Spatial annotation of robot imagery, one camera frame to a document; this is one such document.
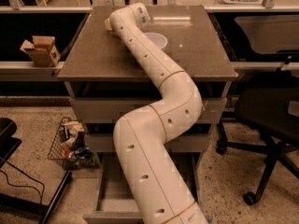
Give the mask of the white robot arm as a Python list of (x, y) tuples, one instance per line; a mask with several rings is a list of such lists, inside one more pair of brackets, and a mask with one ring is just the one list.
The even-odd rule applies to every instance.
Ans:
[(115, 150), (144, 224), (208, 224), (164, 146), (199, 119), (202, 98), (187, 72), (144, 35), (149, 21), (141, 3), (107, 20), (162, 96), (116, 122)]

